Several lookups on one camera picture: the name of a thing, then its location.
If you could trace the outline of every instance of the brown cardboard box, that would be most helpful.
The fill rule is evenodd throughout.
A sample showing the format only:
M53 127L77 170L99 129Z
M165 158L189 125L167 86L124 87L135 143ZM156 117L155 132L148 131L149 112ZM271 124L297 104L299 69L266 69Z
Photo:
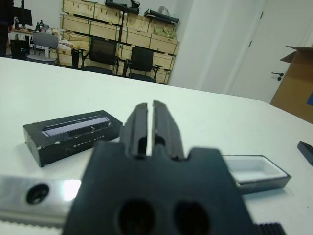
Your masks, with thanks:
M313 47L290 47L297 51L281 59L290 63L271 104L313 123Z

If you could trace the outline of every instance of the computer monitor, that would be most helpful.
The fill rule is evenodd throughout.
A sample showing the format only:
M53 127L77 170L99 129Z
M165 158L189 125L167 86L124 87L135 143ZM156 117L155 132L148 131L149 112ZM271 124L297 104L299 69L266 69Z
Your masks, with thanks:
M19 19L19 24L33 26L31 10L14 7L14 17Z

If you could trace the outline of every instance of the door handle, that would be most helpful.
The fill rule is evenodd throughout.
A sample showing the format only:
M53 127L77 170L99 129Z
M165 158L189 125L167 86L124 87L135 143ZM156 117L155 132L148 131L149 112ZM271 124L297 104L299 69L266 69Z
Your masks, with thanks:
M280 77L284 76L284 74L281 72L281 73L276 73L276 72L272 72L272 74L277 74L279 75Z

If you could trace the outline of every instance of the desk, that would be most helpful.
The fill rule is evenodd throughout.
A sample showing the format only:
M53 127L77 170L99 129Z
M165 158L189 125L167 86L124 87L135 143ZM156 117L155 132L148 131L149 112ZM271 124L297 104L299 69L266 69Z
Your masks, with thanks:
M21 36L32 36L34 33L35 32L27 31L27 30L23 30L23 29L14 29L10 34L15 34L15 39L16 39L16 37L17 37L17 39L19 39L18 38L19 35L21 35ZM45 56L50 57L49 56L49 48L48 47L44 47L44 48L45 48Z
M247 208L257 223L280 222L287 234L312 234L313 167L297 149L299 141L313 144L312 124L257 100L8 58L0 58L0 67L2 175L81 179L92 150L39 168L22 126L102 109L125 122L135 105L147 102L150 134L155 99L166 103L176 120L185 154L195 146L225 155L263 154L288 172L292 179L284 189L244 196ZM59 232L0 222L0 234Z

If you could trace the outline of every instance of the black office chair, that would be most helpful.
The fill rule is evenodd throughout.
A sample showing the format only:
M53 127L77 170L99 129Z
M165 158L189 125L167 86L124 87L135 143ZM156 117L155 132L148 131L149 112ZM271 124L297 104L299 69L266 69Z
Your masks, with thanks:
M119 59L115 55L116 54L116 42L106 41L105 39L102 39L102 38L92 37L89 52L84 56L83 53L85 50L84 49L79 49L79 50L83 58L81 70L113 75L114 67L116 65L116 74L117 74ZM74 54L76 54L75 50L72 51L72 60L73 60L73 68L76 69L76 67L78 66L78 61L77 61L76 56L74 57ZM91 66L91 65L85 66L85 60L88 56L90 60L92 61L100 62L100 63L108 64L108 65L113 65L113 69L110 70L110 69L105 69L102 67Z
M157 82L157 71L162 66L153 65L153 51L144 48L133 47L132 59L127 60L126 63L127 66L130 68L129 78L145 82ZM151 78L146 75L132 73L132 69L145 72L150 72L151 70L153 70L155 72L155 75L154 78Z

